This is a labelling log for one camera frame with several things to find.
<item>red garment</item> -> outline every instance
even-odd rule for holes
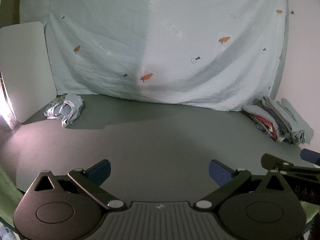
[[[265,124],[265,125],[267,125],[267,126],[272,128],[272,138],[276,140],[277,139],[277,134],[276,134],[276,129],[273,127],[273,124],[271,122],[269,122],[268,120],[260,117],[260,116],[255,115],[254,117],[257,118],[263,124]]]

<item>carrot print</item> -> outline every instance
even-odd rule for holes
[[[75,49],[73,50],[75,53],[77,53],[79,50],[80,50],[80,45],[79,46],[77,46],[77,47],[75,47]]]
[[[150,77],[152,77],[152,75],[153,75],[152,73],[144,75],[143,77],[140,78],[140,80],[142,80],[144,82],[145,80],[148,80]]]
[[[221,44],[223,44],[224,42],[227,42],[229,39],[230,39],[230,37],[224,37],[224,38],[221,38],[218,41],[221,42]]]

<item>white panel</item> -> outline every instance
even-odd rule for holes
[[[0,69],[19,122],[57,96],[40,22],[0,29]]]

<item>green cloth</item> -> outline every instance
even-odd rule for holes
[[[313,205],[304,201],[300,201],[300,204],[307,215],[307,222],[310,222],[311,219],[319,212],[320,206]]]
[[[13,213],[22,196],[22,193],[16,188],[0,166],[0,217],[12,227],[14,227]]]

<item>ridged gray surface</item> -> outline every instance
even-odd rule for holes
[[[130,209],[106,216],[87,240],[234,240],[208,212],[188,202],[133,202]]]

